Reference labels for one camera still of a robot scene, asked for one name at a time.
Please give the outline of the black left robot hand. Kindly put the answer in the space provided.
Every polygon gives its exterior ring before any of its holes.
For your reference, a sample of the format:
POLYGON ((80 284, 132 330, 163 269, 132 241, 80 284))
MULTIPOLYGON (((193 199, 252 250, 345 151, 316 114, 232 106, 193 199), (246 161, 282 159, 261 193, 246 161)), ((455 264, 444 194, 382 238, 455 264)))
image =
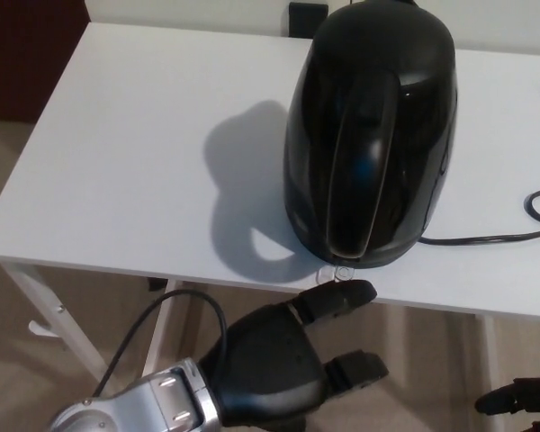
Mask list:
POLYGON ((386 377, 383 360, 361 349, 321 362, 305 332, 309 325, 365 306, 376 295, 366 280, 323 283, 229 326, 198 363, 220 423, 304 431, 308 415, 326 401, 386 377))

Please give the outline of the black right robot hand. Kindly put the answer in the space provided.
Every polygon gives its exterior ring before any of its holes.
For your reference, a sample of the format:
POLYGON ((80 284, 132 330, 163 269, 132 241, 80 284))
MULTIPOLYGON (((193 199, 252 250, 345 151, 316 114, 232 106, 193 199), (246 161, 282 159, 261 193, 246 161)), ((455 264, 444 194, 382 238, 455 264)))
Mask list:
POLYGON ((540 413, 540 378, 516 378, 513 383, 482 395, 474 407, 487 416, 515 414, 521 410, 540 413))

